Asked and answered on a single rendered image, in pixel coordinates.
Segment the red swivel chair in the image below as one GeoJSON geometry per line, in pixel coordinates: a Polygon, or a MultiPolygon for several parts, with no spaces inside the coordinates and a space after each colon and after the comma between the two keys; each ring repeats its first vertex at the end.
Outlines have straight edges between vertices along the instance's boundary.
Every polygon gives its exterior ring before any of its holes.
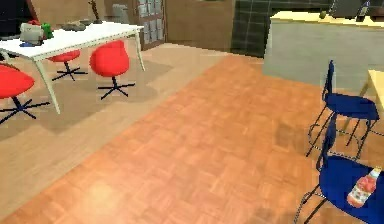
{"type": "Polygon", "coordinates": [[[79,67],[70,68],[69,61],[72,61],[80,56],[79,50],[74,50],[66,53],[62,53],[49,58],[49,61],[56,63],[63,63],[65,71],[58,71],[57,76],[53,78],[53,81],[61,79],[65,76],[70,76],[72,80],[75,80],[75,74],[85,74],[85,71],[80,71],[79,67]]]}
{"type": "Polygon", "coordinates": [[[18,96],[31,89],[34,83],[35,80],[31,76],[17,67],[8,63],[0,63],[0,99],[11,98],[15,104],[13,108],[0,109],[0,113],[8,112],[8,115],[0,120],[0,124],[3,124],[19,112],[36,119],[36,116],[31,114],[29,109],[49,105],[49,102],[32,104],[31,99],[24,104],[20,102],[18,96]]]}
{"type": "Polygon", "coordinates": [[[102,86],[102,89],[108,89],[108,92],[100,97],[101,100],[105,99],[113,91],[119,91],[128,97],[128,93],[123,91],[123,88],[133,87],[135,82],[123,85],[117,83],[117,77],[123,75],[130,68],[130,58],[122,40],[108,42],[99,46],[92,52],[89,65],[95,74],[112,80],[111,86],[102,86]]]}

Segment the brown panelled door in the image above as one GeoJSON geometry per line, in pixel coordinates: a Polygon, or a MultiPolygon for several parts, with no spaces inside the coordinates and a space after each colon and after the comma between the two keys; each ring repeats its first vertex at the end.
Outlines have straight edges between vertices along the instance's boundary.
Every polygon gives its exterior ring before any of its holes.
{"type": "Polygon", "coordinates": [[[137,24],[143,26],[140,31],[142,50],[163,44],[166,39],[164,0],[133,0],[133,2],[137,24]]]}

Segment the grey bin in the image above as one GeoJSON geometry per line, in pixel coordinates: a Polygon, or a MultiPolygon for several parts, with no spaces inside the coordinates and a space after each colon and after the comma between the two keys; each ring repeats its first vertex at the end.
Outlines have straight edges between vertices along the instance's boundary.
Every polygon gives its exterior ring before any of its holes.
{"type": "Polygon", "coordinates": [[[113,19],[117,23],[128,24],[128,7],[122,4],[112,5],[113,19]]]}

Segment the white table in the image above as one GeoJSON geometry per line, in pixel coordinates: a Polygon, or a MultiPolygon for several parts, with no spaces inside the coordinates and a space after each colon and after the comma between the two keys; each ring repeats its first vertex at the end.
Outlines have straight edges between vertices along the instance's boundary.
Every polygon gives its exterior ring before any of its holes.
{"type": "Polygon", "coordinates": [[[45,40],[41,46],[36,47],[20,47],[20,39],[0,41],[0,54],[6,61],[10,60],[10,54],[32,61],[39,71],[40,77],[44,81],[56,112],[60,114],[61,111],[52,86],[52,80],[45,71],[42,61],[67,51],[89,48],[98,44],[128,38],[131,35],[134,35],[136,52],[141,68],[145,71],[141,54],[140,31],[142,29],[143,26],[140,25],[103,21],[101,24],[89,25],[84,31],[54,30],[52,39],[45,40]]]}

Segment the brown thin statue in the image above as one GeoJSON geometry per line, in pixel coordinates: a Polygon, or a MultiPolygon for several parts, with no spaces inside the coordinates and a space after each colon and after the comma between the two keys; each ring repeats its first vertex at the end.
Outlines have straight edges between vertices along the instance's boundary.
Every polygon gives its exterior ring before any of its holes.
{"type": "Polygon", "coordinates": [[[98,9],[97,9],[97,3],[95,0],[89,0],[88,1],[88,4],[91,6],[92,8],[92,12],[95,16],[95,20],[94,20],[94,24],[102,24],[102,20],[100,19],[100,16],[99,16],[99,13],[98,13],[98,9]]]}

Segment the grey flat dish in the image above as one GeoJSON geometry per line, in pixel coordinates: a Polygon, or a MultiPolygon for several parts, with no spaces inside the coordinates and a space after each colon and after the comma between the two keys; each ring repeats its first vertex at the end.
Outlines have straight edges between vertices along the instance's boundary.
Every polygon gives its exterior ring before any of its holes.
{"type": "Polygon", "coordinates": [[[65,31],[78,32],[78,31],[84,31],[86,29],[86,26],[79,21],[75,21],[75,22],[69,22],[69,23],[62,24],[61,28],[65,31]]]}

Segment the grey kitchen counter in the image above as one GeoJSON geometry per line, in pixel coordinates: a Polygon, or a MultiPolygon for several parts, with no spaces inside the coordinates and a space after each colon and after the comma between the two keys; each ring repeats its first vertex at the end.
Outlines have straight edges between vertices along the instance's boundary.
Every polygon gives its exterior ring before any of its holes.
{"type": "Polygon", "coordinates": [[[384,71],[384,21],[293,11],[270,17],[264,74],[321,85],[330,62],[337,88],[360,90],[368,70],[384,71]]]}

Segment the blue folding chair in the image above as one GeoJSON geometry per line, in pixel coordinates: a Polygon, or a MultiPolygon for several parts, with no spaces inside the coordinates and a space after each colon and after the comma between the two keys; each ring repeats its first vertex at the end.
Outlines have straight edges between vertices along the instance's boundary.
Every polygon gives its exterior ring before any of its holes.
{"type": "Polygon", "coordinates": [[[316,148],[316,143],[322,131],[326,127],[326,124],[329,122],[331,116],[333,114],[336,114],[336,115],[342,115],[344,117],[357,120],[357,123],[351,133],[342,131],[342,130],[339,130],[339,133],[349,135],[347,145],[350,144],[352,139],[356,140],[358,151],[355,156],[355,159],[359,159],[361,157],[362,148],[364,146],[368,133],[372,130],[375,123],[379,120],[379,113],[377,111],[376,104],[370,99],[364,98],[362,96],[351,96],[351,95],[345,95],[345,94],[334,92],[332,87],[334,71],[335,71],[334,62],[330,61],[328,64],[328,71],[326,75],[324,88],[322,91],[322,100],[324,101],[325,105],[322,111],[320,112],[320,114],[318,115],[317,119],[315,120],[315,122],[309,128],[308,142],[309,142],[310,148],[308,149],[306,156],[309,156],[312,150],[316,148]],[[326,121],[321,126],[321,129],[317,134],[317,136],[315,138],[312,138],[313,129],[316,126],[319,126],[319,120],[326,109],[329,109],[331,111],[331,114],[328,116],[326,121]],[[358,139],[357,136],[355,135],[355,131],[358,125],[360,124],[361,120],[366,121],[367,129],[363,134],[363,136],[360,139],[358,139]]]}
{"type": "Polygon", "coordinates": [[[319,172],[318,184],[312,191],[303,195],[293,224],[297,224],[303,205],[313,195],[321,197],[322,200],[306,218],[304,224],[308,224],[326,202],[330,202],[339,210],[366,224],[384,224],[384,169],[382,167],[380,176],[377,179],[376,190],[365,204],[361,208],[355,208],[347,202],[347,195],[358,179],[367,175],[374,168],[351,160],[342,154],[331,154],[337,132],[336,118],[336,114],[333,114],[330,118],[321,152],[316,162],[316,169],[319,172]]]}

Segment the green round object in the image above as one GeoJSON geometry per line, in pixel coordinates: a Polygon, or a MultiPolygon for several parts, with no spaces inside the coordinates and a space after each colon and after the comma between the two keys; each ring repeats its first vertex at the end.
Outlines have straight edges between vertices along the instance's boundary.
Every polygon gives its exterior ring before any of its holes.
{"type": "Polygon", "coordinates": [[[49,23],[42,23],[41,29],[43,30],[44,39],[51,39],[53,37],[53,31],[49,23]]]}

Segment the red bottle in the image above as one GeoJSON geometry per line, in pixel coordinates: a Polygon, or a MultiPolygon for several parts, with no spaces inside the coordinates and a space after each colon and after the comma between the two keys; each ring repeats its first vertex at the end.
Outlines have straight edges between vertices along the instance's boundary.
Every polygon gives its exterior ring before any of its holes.
{"type": "Polygon", "coordinates": [[[372,193],[376,190],[377,179],[382,168],[380,166],[372,169],[367,175],[361,177],[347,195],[347,202],[355,208],[361,208],[372,193]]]}

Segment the dark bottle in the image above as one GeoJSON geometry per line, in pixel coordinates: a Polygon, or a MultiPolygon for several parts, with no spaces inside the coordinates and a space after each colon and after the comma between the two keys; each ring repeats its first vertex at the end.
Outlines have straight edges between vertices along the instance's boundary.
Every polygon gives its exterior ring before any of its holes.
{"type": "Polygon", "coordinates": [[[370,0],[366,0],[361,7],[359,8],[357,15],[356,15],[356,21],[357,22],[363,22],[365,19],[365,16],[369,10],[370,7],[370,0]]]}

